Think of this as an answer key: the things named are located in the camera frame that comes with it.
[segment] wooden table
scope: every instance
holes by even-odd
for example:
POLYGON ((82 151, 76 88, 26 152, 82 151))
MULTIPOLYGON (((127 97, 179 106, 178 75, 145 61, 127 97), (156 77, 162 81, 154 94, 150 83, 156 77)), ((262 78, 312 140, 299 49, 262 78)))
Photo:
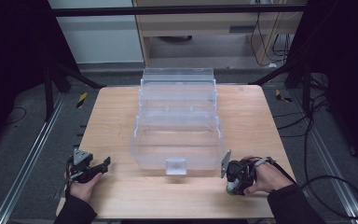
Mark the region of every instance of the wooden table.
MULTIPOLYGON (((254 218, 273 217, 267 194, 230 196, 220 167, 166 176, 165 170, 140 170, 129 153, 140 87, 100 90, 80 149, 93 153, 91 166, 110 156, 112 164, 91 197, 97 218, 254 218)), ((259 86, 218 85, 219 116, 232 160, 270 156, 293 171, 259 86)), ((61 199, 57 214, 61 211, 61 199)))

